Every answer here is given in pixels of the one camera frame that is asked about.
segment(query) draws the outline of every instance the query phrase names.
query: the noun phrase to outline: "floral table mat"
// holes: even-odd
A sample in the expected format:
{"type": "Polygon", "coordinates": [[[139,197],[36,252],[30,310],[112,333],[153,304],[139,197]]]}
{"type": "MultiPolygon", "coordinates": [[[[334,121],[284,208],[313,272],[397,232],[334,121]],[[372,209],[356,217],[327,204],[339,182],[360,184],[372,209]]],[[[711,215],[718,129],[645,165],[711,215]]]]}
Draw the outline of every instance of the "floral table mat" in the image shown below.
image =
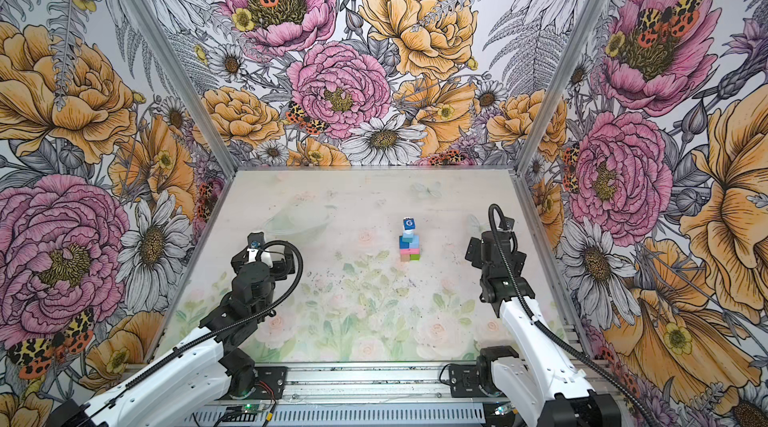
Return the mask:
{"type": "MultiPolygon", "coordinates": [[[[171,314],[158,353],[186,336],[230,289],[230,259],[249,232],[293,242],[299,288],[242,346],[256,362],[474,359],[511,343],[480,270],[464,260],[496,202],[518,221],[523,275],[544,318],[562,324],[506,171],[239,172],[171,314]],[[401,262],[402,219],[414,217],[421,259],[401,262]]],[[[275,298],[290,279],[279,282],[275,298]]]]}

